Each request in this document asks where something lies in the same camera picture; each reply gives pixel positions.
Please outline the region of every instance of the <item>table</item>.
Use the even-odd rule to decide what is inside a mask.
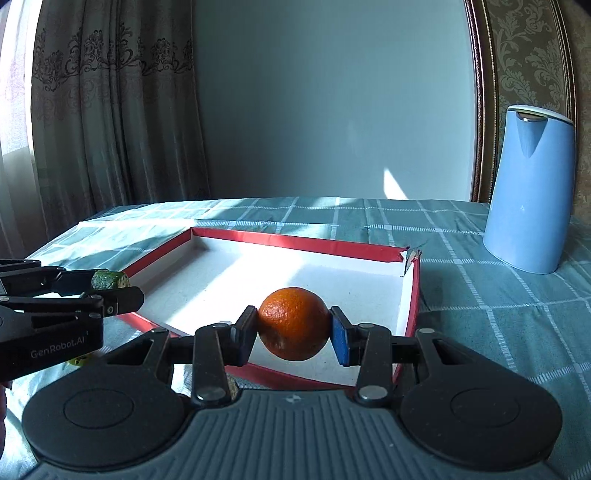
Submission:
[[[515,270],[482,245],[488,206],[444,200],[285,197],[118,207],[81,222],[30,258],[70,269],[122,270],[190,226],[411,246],[421,259],[419,327],[433,327],[549,390],[564,416],[549,464],[565,479],[591,478],[591,226],[571,221],[552,275]],[[105,321],[104,351],[139,332]],[[75,367],[21,378],[8,395],[0,479],[35,465],[20,434],[28,399]],[[244,382],[242,386],[252,386]],[[190,370],[173,386],[188,390]]]

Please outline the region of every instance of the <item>blue kettle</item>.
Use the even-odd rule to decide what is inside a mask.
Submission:
[[[484,233],[492,255],[530,273],[558,268],[573,207],[575,162],[571,120],[533,106],[508,108]]]

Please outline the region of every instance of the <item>metal screw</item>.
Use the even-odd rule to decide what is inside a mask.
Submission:
[[[386,398],[388,390],[379,385],[366,385],[359,389],[359,396],[364,400],[381,400]]]
[[[226,391],[221,387],[203,387],[195,393],[199,400],[207,402],[221,400],[226,396]]]

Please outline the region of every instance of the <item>kettle spout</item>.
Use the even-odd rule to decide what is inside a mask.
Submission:
[[[548,118],[544,115],[519,111],[514,113],[521,151],[525,158],[530,158],[534,154],[540,138],[542,138],[546,125],[548,125]]]

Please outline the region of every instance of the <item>curtain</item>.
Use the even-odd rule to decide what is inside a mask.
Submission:
[[[40,6],[12,0],[0,9],[0,257],[23,258],[47,242],[30,124]]]
[[[54,237],[115,205],[209,198],[188,0],[44,0],[38,183]]]

